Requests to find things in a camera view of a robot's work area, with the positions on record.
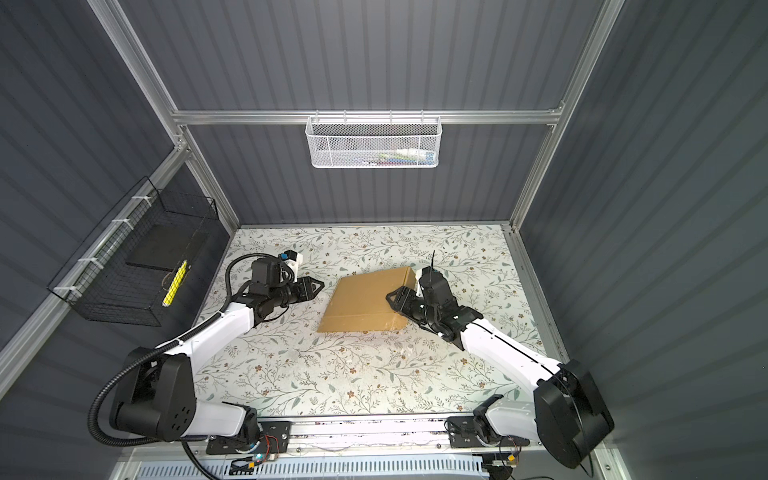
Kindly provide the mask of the brown cardboard box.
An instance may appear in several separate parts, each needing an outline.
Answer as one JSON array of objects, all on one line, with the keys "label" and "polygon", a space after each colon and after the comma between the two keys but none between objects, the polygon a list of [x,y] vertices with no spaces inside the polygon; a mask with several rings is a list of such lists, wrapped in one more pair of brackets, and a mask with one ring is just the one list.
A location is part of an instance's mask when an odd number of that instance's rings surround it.
[{"label": "brown cardboard box", "polygon": [[412,290],[416,276],[410,266],[343,277],[337,283],[317,328],[318,333],[399,331],[408,320],[388,303],[400,287]]}]

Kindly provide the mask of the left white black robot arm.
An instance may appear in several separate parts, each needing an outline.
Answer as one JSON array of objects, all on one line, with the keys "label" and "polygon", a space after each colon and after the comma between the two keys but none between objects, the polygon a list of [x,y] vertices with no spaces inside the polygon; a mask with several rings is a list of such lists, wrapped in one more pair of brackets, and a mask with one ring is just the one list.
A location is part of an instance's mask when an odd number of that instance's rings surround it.
[{"label": "left white black robot arm", "polygon": [[261,428],[255,409],[198,398],[195,374],[236,338],[275,321],[289,306],[313,300],[324,284],[301,277],[300,253],[248,254],[251,277],[240,287],[225,281],[225,301],[211,317],[153,349],[138,348],[126,359],[109,422],[113,429],[146,443],[224,437],[251,445]]}]

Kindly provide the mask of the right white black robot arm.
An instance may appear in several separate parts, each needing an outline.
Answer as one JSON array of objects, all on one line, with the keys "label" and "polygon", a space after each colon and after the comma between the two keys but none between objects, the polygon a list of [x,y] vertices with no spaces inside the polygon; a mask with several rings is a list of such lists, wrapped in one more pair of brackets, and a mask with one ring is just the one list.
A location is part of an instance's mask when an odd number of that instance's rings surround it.
[{"label": "right white black robot arm", "polygon": [[574,469],[615,428],[615,421],[590,371],[540,354],[495,327],[483,314],[462,305],[448,280],[423,268],[419,287],[402,286],[386,296],[390,308],[459,350],[508,377],[519,396],[493,394],[472,412],[467,433],[498,447],[525,439],[541,444],[561,465]]}]

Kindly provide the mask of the yellow green striped tool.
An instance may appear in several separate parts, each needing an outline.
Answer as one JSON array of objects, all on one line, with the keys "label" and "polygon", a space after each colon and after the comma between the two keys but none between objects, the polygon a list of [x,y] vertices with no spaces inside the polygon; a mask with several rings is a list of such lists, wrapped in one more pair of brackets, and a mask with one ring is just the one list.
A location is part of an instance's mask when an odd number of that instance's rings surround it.
[{"label": "yellow green striped tool", "polygon": [[168,287],[162,301],[162,306],[164,308],[168,308],[173,304],[175,297],[188,271],[188,266],[189,266],[189,262],[187,260],[183,260],[180,266],[178,267],[178,269],[176,270],[176,273],[174,274],[171,284]]}]

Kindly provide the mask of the markers in white basket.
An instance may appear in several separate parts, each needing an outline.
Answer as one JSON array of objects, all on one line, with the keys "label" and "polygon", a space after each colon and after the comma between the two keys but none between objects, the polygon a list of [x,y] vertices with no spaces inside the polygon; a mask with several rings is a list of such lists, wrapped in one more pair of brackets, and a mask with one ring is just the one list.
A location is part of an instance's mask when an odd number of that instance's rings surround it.
[{"label": "markers in white basket", "polygon": [[431,167],[438,163],[437,154],[433,150],[419,148],[397,149],[390,151],[369,152],[357,162],[363,165],[400,165]]}]

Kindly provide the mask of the black foam pad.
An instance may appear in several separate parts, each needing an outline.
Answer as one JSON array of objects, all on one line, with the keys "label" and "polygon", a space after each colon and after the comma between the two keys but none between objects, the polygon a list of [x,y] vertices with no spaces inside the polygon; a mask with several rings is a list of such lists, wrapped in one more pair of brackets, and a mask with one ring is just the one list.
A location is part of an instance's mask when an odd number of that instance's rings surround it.
[{"label": "black foam pad", "polygon": [[205,232],[154,225],[128,254],[125,263],[132,267],[164,272],[176,270],[183,260],[191,263],[208,239]]}]

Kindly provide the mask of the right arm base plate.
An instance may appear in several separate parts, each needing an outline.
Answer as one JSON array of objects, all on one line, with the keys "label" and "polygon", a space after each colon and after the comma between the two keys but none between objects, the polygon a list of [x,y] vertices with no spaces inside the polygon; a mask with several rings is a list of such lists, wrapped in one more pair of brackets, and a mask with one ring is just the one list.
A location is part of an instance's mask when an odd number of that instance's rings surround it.
[{"label": "right arm base plate", "polygon": [[488,424],[477,422],[472,416],[450,416],[444,421],[444,428],[452,448],[522,448],[530,445],[526,438],[496,434]]}]

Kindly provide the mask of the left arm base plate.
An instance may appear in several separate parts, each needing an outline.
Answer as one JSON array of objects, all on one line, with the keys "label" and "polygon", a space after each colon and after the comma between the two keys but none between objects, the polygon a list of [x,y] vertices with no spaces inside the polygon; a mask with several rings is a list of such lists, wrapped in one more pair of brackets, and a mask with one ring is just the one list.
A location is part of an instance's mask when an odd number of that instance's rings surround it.
[{"label": "left arm base plate", "polygon": [[292,423],[260,421],[258,436],[245,443],[227,437],[213,437],[206,446],[207,455],[278,455],[287,451]]}]

